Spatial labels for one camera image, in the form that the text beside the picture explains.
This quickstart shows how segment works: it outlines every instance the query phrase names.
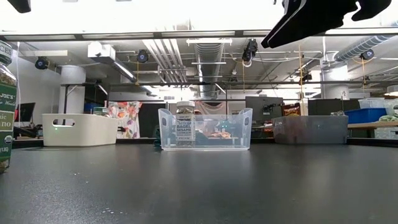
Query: ventilation duct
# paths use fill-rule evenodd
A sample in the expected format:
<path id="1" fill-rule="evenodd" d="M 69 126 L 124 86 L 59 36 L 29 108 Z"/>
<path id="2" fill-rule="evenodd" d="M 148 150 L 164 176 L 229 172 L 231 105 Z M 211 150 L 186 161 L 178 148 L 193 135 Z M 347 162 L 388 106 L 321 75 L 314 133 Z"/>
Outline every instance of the ventilation duct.
<path id="1" fill-rule="evenodd" d="M 221 58 L 223 56 L 224 44 L 195 44 L 195 55 L 197 58 L 198 72 L 201 82 L 216 82 L 220 71 Z M 202 98 L 214 98 L 216 87 L 214 85 L 201 85 L 200 96 Z"/>
<path id="2" fill-rule="evenodd" d="M 398 21 L 394 21 L 393 23 L 389 24 L 389 26 L 398 27 Z M 394 35 L 375 35 L 371 37 L 365 37 L 351 44 L 347 48 L 340 50 L 333 58 L 336 62 L 345 62 L 393 37 Z"/>
<path id="3" fill-rule="evenodd" d="M 109 44 L 102 45 L 99 42 L 92 42 L 88 46 L 88 57 L 99 63 L 105 63 L 112 66 L 116 71 L 118 71 L 122 76 L 130 80 L 130 82 L 135 83 L 137 77 L 130 69 L 125 66 L 123 62 L 116 58 L 115 49 Z M 150 86 L 140 86 L 148 94 L 152 94 L 153 88 Z"/>

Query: floral fabric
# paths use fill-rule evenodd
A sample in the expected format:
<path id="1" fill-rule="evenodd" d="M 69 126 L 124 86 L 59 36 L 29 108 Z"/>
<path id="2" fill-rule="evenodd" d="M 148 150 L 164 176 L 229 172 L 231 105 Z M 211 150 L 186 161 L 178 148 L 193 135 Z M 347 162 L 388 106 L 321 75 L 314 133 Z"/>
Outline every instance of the floral fabric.
<path id="1" fill-rule="evenodd" d="M 109 102 L 109 115 L 119 120 L 119 127 L 126 131 L 118 131 L 118 139 L 140 138 L 138 112 L 142 103 L 138 101 Z"/>

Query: green jar label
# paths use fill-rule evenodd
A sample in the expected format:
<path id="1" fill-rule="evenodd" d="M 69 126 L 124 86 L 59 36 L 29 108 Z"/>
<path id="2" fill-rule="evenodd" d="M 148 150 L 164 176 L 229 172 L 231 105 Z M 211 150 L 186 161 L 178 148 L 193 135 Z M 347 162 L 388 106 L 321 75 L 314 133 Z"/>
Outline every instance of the green jar label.
<path id="1" fill-rule="evenodd" d="M 10 164 L 17 88 L 0 83 L 0 172 Z"/>

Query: spice jar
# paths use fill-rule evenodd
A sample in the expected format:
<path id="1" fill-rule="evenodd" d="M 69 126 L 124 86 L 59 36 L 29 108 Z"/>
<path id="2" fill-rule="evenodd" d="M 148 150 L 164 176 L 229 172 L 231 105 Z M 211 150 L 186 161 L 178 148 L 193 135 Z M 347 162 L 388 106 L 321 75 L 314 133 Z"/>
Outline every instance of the spice jar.
<path id="1" fill-rule="evenodd" d="M 0 41 L 0 174 L 10 164 L 13 140 L 17 79 L 8 70 L 12 62 L 12 47 Z"/>
<path id="2" fill-rule="evenodd" d="M 195 145 L 195 102 L 180 101 L 177 103 L 175 139 L 178 146 Z"/>

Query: computer monitor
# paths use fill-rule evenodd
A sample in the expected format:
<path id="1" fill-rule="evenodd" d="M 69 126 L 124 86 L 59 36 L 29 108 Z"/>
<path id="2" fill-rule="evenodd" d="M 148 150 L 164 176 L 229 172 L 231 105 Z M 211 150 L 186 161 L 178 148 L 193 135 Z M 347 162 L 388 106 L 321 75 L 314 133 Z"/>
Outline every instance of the computer monitor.
<path id="1" fill-rule="evenodd" d="M 15 122 L 19 122 L 19 115 L 21 115 L 21 122 L 31 122 L 33 117 L 33 110 L 35 109 L 36 103 L 21 103 L 21 107 L 17 107 L 19 110 L 15 116 Z"/>
<path id="2" fill-rule="evenodd" d="M 265 96 L 247 96 L 245 98 L 246 107 L 253 109 L 253 121 L 263 123 L 272 118 L 282 116 L 281 104 L 283 98 Z"/>

